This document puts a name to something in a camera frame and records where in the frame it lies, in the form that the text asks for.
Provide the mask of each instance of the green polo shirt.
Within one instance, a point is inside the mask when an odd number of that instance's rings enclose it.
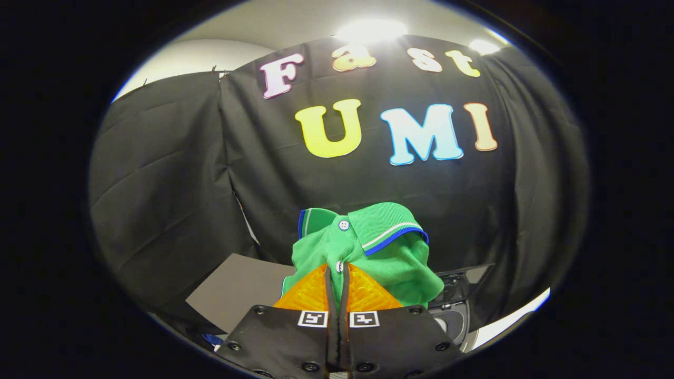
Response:
[[[293,245],[297,271],[283,281],[282,295],[327,263],[339,310],[344,284],[340,262],[365,271],[403,306],[428,306],[444,287],[427,266],[428,235],[400,204],[379,203],[346,216],[309,208],[300,212],[298,234]]]

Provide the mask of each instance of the yellow letter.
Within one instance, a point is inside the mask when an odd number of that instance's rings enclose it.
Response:
[[[361,123],[356,110],[360,106],[361,102],[355,98],[338,101],[332,106],[342,113],[344,122],[345,134],[339,142],[332,142],[326,136],[326,127],[323,124],[325,107],[309,107],[295,113],[295,119],[302,125],[304,143],[310,153],[321,158],[332,158],[356,150],[361,144]]]
[[[332,63],[332,68],[339,72],[349,71],[356,67],[370,67],[377,63],[377,59],[370,57],[370,53],[363,45],[340,47],[332,53],[332,57],[337,58]]]
[[[477,142],[475,148],[480,151],[494,150],[499,146],[491,135],[491,127],[487,120],[487,106],[480,103],[468,103],[464,108],[472,116],[472,122],[475,124],[475,134],[477,134]]]
[[[428,51],[415,49],[413,47],[411,49],[407,49],[407,53],[410,55],[410,57],[414,58],[412,59],[412,63],[414,63],[420,69],[432,72],[442,71],[442,66],[440,63],[434,60],[433,58],[435,57]]]
[[[480,76],[480,72],[472,68],[468,64],[468,62],[472,62],[472,59],[470,57],[463,55],[459,50],[448,51],[447,53],[445,53],[445,55],[454,60],[454,63],[456,63],[456,67],[458,67],[458,69],[461,70],[462,73],[468,76],[472,76],[474,78]]]

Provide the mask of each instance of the letter m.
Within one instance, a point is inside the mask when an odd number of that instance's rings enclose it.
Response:
[[[408,165],[415,156],[408,150],[408,142],[422,161],[431,154],[433,140],[435,151],[433,158],[444,161],[459,159],[463,150],[459,147],[452,125],[452,107],[447,104],[433,104],[426,110],[423,126],[402,108],[384,111],[380,117],[391,128],[393,156],[390,162],[394,166]]]

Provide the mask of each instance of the gray cardboard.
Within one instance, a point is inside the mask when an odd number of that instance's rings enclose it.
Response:
[[[187,303],[227,333],[253,305],[274,305],[295,267],[232,254],[187,298]]]

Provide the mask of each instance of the ceiling light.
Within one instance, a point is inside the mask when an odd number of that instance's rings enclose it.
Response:
[[[505,39],[502,35],[494,32],[493,30],[487,29],[487,33],[489,33],[492,37],[496,38],[501,44],[503,45],[510,45],[510,42],[508,42],[507,39]]]
[[[407,27],[400,22],[387,20],[360,20],[349,24],[333,35],[346,42],[377,42],[407,34]]]
[[[474,40],[468,44],[468,47],[477,51],[478,53],[480,53],[480,55],[492,54],[497,52],[498,50],[501,50],[501,48],[496,46],[495,44],[484,40]]]

